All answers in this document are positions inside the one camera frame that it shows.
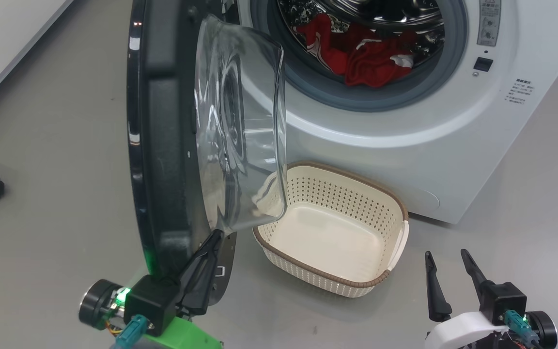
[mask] washing machine door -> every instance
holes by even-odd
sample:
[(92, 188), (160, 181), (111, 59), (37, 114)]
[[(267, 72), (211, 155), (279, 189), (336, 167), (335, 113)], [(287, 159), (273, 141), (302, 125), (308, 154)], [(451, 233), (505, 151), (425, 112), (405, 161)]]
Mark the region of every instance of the washing machine door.
[[(128, 39), (128, 141), (148, 270), (177, 279), (223, 236), (210, 304), (230, 276), (235, 234), (285, 210), (283, 50), (229, 23), (222, 0), (134, 0)], [(242, 80), (275, 96), (270, 112)]]

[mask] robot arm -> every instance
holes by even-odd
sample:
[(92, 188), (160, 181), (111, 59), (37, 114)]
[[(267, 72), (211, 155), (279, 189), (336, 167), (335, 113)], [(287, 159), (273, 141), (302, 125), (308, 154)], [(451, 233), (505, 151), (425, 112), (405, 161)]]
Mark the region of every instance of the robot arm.
[(471, 254), (461, 250), (479, 298), (479, 311), (450, 318), (432, 254), (425, 253), (430, 320), (441, 322), (425, 339), (425, 349), (555, 349), (557, 331), (544, 312), (525, 312), (527, 296), (512, 283), (487, 280)]

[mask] wire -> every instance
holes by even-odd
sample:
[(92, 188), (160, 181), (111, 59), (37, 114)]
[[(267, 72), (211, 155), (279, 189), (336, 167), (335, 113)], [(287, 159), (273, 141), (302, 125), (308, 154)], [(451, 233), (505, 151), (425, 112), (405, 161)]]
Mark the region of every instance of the wire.
[(111, 323), (109, 323), (109, 321), (105, 321), (105, 324), (107, 325), (107, 330), (109, 331), (109, 333), (113, 336), (116, 336), (120, 333), (122, 333), (122, 330), (115, 330), (111, 328)]
[(510, 335), (509, 331), (507, 331), (507, 332), (505, 332), (505, 333), (507, 333), (507, 336), (510, 338), (510, 340), (511, 340), (515, 345), (518, 345), (518, 347), (519, 347), (520, 349), (527, 349), (527, 347), (525, 347), (525, 345), (524, 345), (523, 343), (520, 343), (520, 342), (518, 342), (517, 340), (514, 340), (514, 339), (512, 338), (512, 335)]
[(533, 343), (533, 345), (535, 346), (536, 349), (544, 349), (544, 348), (538, 343), (538, 341), (536, 341), (536, 340), (533, 340), (533, 342), (531, 342), (531, 343)]

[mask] teal connector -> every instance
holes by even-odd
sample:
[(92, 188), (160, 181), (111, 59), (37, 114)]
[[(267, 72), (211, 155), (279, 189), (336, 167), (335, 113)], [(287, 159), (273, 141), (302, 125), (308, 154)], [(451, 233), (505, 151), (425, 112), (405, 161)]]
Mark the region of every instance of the teal connector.
[(527, 348), (535, 347), (533, 342), (540, 342), (540, 338), (531, 329), (531, 325), (515, 311), (505, 312), (505, 325), (510, 328), (510, 331), (516, 333), (520, 337), (520, 340)]
[(115, 344), (122, 349), (131, 349), (141, 339), (141, 336), (146, 334), (148, 323), (149, 321), (144, 316), (133, 316), (122, 333), (115, 338)]

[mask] black bracket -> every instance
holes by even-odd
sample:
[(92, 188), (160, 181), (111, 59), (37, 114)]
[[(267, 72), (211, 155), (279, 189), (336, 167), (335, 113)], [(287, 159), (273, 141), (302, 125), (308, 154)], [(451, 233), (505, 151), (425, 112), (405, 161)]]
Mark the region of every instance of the black bracket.
[(462, 249), (460, 254), (465, 263), (466, 272), (473, 280), (479, 298), (479, 311), (492, 325), (504, 325), (505, 322), (502, 319), (506, 311), (516, 311), (521, 315), (525, 313), (527, 296), (523, 292), (512, 283), (498, 285), (487, 280), (467, 250)]
[(148, 334), (160, 336), (176, 316), (206, 314), (222, 242), (223, 232), (215, 230), (195, 252), (177, 281), (151, 275), (139, 280), (126, 296), (124, 322), (128, 323), (132, 316), (143, 315), (153, 325)]
[(425, 275), (427, 278), (428, 312), (430, 320), (444, 322), (451, 318), (451, 305), (445, 300), (443, 290), (436, 277), (436, 263), (430, 251), (425, 253)]

